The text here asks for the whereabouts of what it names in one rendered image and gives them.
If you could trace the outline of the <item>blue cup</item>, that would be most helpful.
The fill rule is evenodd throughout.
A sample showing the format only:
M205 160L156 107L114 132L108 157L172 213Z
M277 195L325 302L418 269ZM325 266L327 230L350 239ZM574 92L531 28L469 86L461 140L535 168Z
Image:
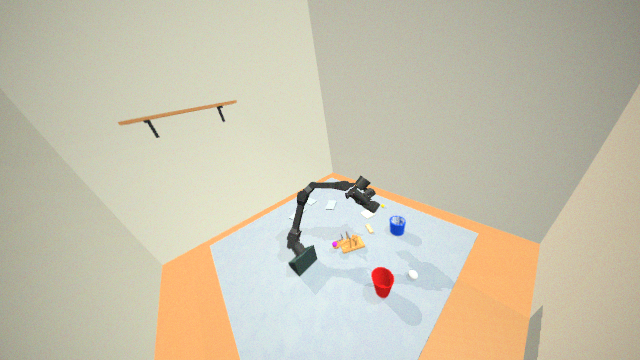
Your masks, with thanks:
M401 237L404 232L405 220L400 216L393 216L390 219L390 232L395 237Z

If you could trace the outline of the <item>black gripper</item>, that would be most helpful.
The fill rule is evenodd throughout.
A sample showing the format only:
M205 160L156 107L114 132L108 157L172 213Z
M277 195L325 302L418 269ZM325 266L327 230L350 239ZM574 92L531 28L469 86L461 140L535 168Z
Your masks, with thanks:
M380 204L376 201L369 201L365 194L362 193L362 196L359 200L355 201L358 205L361 205L363 208L367 209L371 213L375 213L377 209L380 207Z

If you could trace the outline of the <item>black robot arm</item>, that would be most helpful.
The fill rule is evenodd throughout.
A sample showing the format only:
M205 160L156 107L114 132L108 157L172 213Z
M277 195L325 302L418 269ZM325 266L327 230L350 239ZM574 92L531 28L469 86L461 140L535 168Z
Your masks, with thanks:
M355 185L355 186L354 186ZM297 193L297 208L295 212L295 217L293 221L293 225L291 230L287 236L287 248L293 251L296 257L300 256L305 250L305 247L302 243L300 243L301 232L299 227L303 215L303 210L306 202L312 191L315 188L327 188L327 189L337 189L342 191L347 191L345 193L345 197L348 199L351 197L355 201L359 200L362 196L362 193L359 190L364 190L365 197L371 201L372 197L376 195L376 192L372 188L367 188L370 185L370 182L364 177L360 176L359 179L355 183L349 183L348 181L338 181L338 182L310 182L308 186L306 186L302 191ZM359 190L358 190L358 189Z

